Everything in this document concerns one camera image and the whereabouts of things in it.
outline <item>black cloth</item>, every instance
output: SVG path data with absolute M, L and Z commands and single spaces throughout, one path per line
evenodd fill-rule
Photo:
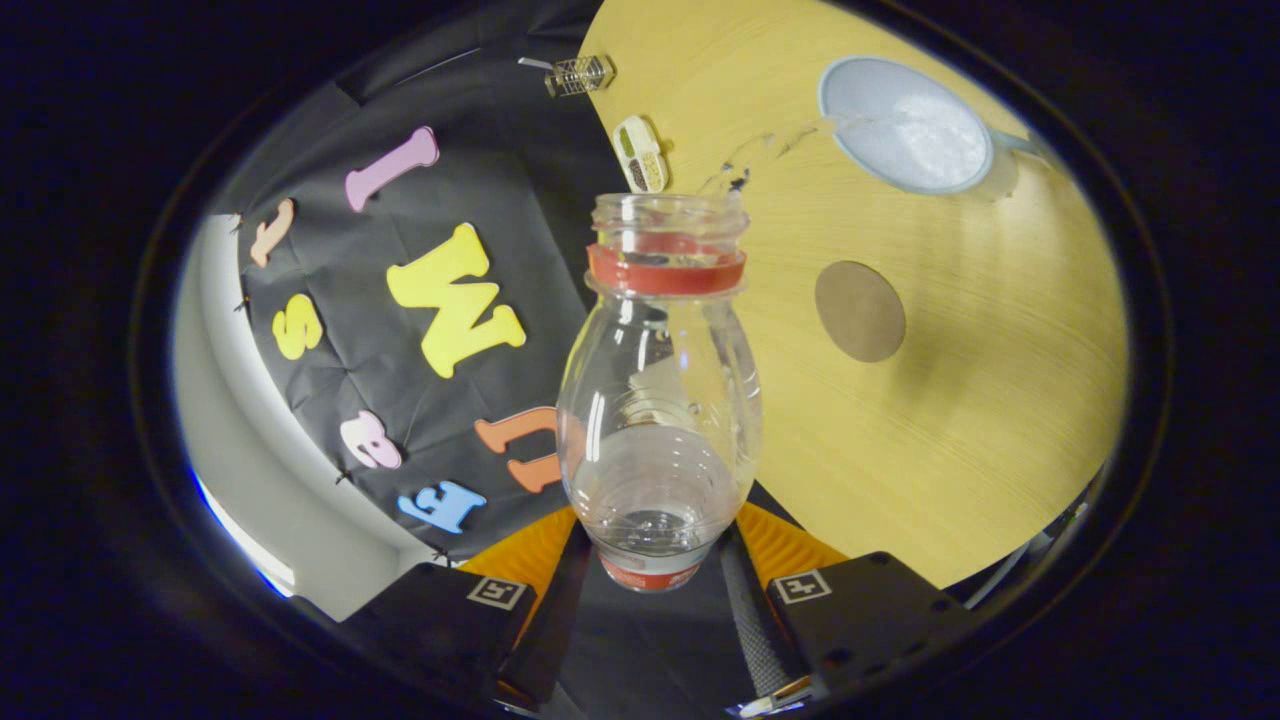
M 243 217 L 239 266 L 248 318 L 268 370 L 308 436 L 388 516 L 453 560 L 466 560 L 566 502 L 557 486 L 532 495 L 507 461 L 554 452 L 552 433 L 489 451 L 476 420 L 554 405 L 570 347 L 585 319 L 585 247 L 594 196 L 625 191 L 608 138 L 585 96 L 550 99 L 522 55 L 577 54 L 595 3 L 503 3 L 461 14 L 321 87 L 259 143 L 215 211 Z M 399 176 L 356 213 L 344 178 L 433 128 L 439 161 Z M 259 223 L 283 199 L 294 219 L 265 268 L 250 259 Z M 515 309 L 527 340 L 462 360 L 449 379 L 421 342 L 434 309 L 402 307 L 387 270 L 475 225 L 500 288 L 490 305 Z M 324 337 L 288 360 L 274 315 L 297 293 L 311 299 Z M 480 322 L 490 316 L 490 310 Z M 367 469 L 339 436 L 361 410 L 399 448 L 398 469 Z M 452 534 L 397 507 L 451 480 L 486 498 Z

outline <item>plastic container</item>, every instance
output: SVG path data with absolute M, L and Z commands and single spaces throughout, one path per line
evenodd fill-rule
M 604 195 L 588 283 L 599 300 L 557 404 L 564 491 L 609 575 L 686 583 L 755 477 L 760 387 L 733 296 L 736 192 Z
M 1011 150 L 1025 140 L 992 129 L 933 78 L 892 60 L 852 55 L 818 82 L 818 110 L 837 120 L 836 145 L 868 173 L 920 195 L 1007 197 Z
M 631 192 L 662 192 L 667 187 L 667 160 L 653 127 L 641 117 L 625 118 L 612 133 L 613 152 Z

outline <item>pill organizer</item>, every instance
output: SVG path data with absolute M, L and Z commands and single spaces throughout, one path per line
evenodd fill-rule
M 631 192 L 662 192 L 667 187 L 667 160 L 658 136 L 644 118 L 626 118 L 613 128 L 612 138 Z

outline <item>red label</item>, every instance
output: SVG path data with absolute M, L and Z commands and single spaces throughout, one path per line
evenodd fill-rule
M 737 287 L 746 266 L 746 254 L 721 258 L 716 265 L 701 268 L 671 265 L 639 265 L 623 263 L 617 251 L 596 243 L 586 249 L 591 277 L 618 290 L 646 295 L 710 295 Z
M 667 575 L 641 575 L 640 573 L 632 573 L 618 568 L 613 562 L 605 560 L 604 556 L 600 556 L 600 562 L 604 564 L 604 569 L 609 571 L 609 577 L 614 580 L 622 583 L 623 585 L 643 591 L 664 591 L 667 588 L 673 588 L 687 580 L 694 571 L 698 570 L 698 566 L 701 565 L 701 561 L 699 561 L 695 562 L 692 568 L 686 568 L 685 570 Z

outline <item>yellow foam letter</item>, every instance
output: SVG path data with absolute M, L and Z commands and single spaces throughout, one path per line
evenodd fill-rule
M 316 315 L 316 306 L 306 295 L 294 295 L 289 302 L 271 318 L 271 334 L 275 336 L 275 345 L 280 347 L 280 355 L 289 360 L 302 357 L 308 348 L 320 345 L 324 337 L 324 325 Z
M 498 296 L 494 283 L 453 284 L 463 275 L 483 277 L 489 256 L 471 223 L 453 229 L 453 236 L 408 265 L 387 269 L 387 286 L 403 307 L 439 307 L 422 337 L 422 355 L 442 378 L 453 377 L 460 361 L 499 343 L 525 345 L 525 328 L 509 305 L 493 309 L 493 318 L 480 323 L 485 307 Z

